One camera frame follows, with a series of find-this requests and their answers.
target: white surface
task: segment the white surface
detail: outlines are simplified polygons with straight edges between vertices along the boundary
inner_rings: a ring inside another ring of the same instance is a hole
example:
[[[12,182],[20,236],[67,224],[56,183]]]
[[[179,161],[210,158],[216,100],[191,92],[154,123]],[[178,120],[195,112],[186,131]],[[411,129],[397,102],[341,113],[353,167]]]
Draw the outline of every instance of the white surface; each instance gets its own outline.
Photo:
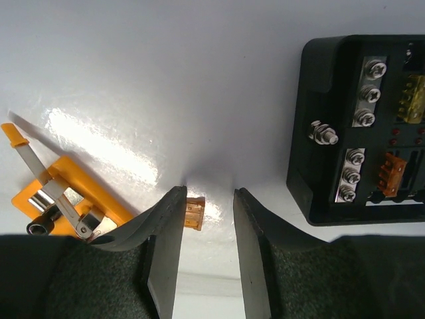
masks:
[[[327,240],[425,233],[423,224],[310,227],[285,186],[304,44],[423,33],[424,10],[423,0],[4,0],[0,120],[24,118],[51,149],[31,140],[45,164],[72,152],[134,211],[184,181],[206,195],[203,231],[185,229],[174,317],[243,318],[235,187]],[[27,218],[10,199],[31,174],[4,137],[0,159],[0,233],[22,233]]]

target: gray fabric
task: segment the gray fabric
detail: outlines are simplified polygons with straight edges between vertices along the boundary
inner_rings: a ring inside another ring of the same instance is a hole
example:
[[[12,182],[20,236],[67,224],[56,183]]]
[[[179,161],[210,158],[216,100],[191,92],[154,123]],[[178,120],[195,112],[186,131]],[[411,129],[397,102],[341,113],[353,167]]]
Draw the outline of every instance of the gray fabric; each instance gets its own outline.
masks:
[[[45,318],[152,318],[139,291],[141,249],[107,252],[85,244],[72,247],[52,277]]]
[[[350,241],[292,252],[270,246],[283,306],[281,318],[380,318]]]

